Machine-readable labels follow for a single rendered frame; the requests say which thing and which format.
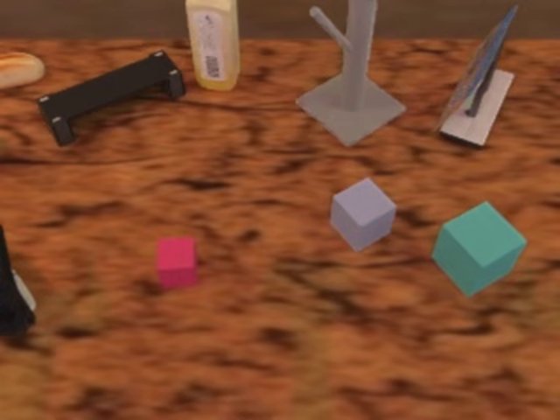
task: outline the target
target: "yellow bottle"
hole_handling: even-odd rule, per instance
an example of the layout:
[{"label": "yellow bottle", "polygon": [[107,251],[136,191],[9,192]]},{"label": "yellow bottle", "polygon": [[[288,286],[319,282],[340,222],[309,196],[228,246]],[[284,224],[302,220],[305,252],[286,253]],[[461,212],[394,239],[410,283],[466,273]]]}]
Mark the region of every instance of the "yellow bottle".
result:
[{"label": "yellow bottle", "polygon": [[237,0],[185,0],[196,81],[231,90],[240,72]]}]

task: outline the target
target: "teal cube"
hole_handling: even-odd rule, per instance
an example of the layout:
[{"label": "teal cube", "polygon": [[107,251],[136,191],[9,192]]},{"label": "teal cube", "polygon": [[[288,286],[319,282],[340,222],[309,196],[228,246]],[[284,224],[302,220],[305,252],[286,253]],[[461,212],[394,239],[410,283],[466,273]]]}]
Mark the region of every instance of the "teal cube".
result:
[{"label": "teal cube", "polygon": [[431,257],[467,296],[507,275],[527,240],[487,201],[445,223]]}]

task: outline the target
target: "small cube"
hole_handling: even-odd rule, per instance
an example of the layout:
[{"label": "small cube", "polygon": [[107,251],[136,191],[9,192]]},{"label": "small cube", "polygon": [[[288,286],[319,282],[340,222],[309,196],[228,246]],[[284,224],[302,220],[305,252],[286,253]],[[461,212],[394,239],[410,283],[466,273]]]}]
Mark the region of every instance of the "small cube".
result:
[{"label": "small cube", "polygon": [[157,274],[165,289],[197,283],[196,249],[192,238],[167,238],[157,243]]},{"label": "small cube", "polygon": [[432,258],[468,297],[515,266],[526,239],[487,201],[445,223]]},{"label": "small cube", "polygon": [[369,178],[332,198],[331,225],[354,251],[388,235],[395,214],[395,203]]}]

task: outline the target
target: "pink cube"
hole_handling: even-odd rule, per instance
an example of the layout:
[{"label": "pink cube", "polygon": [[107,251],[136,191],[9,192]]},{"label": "pink cube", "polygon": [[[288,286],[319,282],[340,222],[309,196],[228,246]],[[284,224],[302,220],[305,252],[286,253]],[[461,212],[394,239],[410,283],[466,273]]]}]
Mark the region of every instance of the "pink cube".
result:
[{"label": "pink cube", "polygon": [[197,283],[196,252],[192,238],[167,238],[157,242],[157,274],[166,289]]}]

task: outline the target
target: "tabletop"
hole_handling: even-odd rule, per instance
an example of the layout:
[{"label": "tabletop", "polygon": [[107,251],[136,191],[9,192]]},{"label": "tabletop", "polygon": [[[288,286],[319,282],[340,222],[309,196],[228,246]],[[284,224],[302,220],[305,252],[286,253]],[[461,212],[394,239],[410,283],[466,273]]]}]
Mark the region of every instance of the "tabletop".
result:
[{"label": "tabletop", "polygon": [[[0,221],[38,301],[0,346],[2,417],[558,419],[560,41],[507,42],[516,78],[483,150],[432,132],[476,44],[376,42],[370,76],[408,110],[345,148],[295,103],[339,71],[331,41],[243,42],[229,93],[196,87],[182,41],[3,41],[47,76],[0,92]],[[86,115],[56,145],[40,96],[159,49],[186,96]],[[330,203],[365,177],[397,216],[354,253]],[[528,247],[467,298],[431,249],[485,200]],[[169,236],[196,239],[196,287],[159,288]]]}]

